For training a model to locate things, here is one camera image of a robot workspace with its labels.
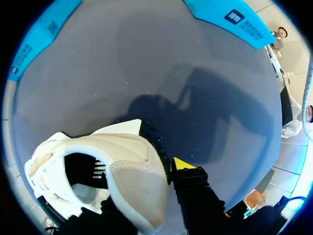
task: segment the white cable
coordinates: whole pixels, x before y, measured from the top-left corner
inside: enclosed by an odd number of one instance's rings
[[[313,58],[310,58],[307,82],[305,84],[305,89],[303,93],[303,101],[302,101],[302,125],[303,125],[303,130],[305,134],[308,136],[309,140],[313,142],[313,139],[310,137],[308,130],[307,130],[307,126],[306,126],[306,112],[307,112],[308,97],[309,97],[311,84],[312,84],[312,78],[313,78]]]

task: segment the person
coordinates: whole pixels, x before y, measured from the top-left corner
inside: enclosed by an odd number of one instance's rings
[[[302,109],[300,104],[290,95],[290,104],[292,112],[292,121],[285,125],[282,130],[282,137],[289,138],[299,134],[302,128]],[[307,106],[306,122],[313,122],[313,106]]]
[[[283,38],[288,36],[288,32],[285,28],[279,27],[277,32],[272,32],[276,41],[270,45],[273,50],[279,51],[284,46]]]

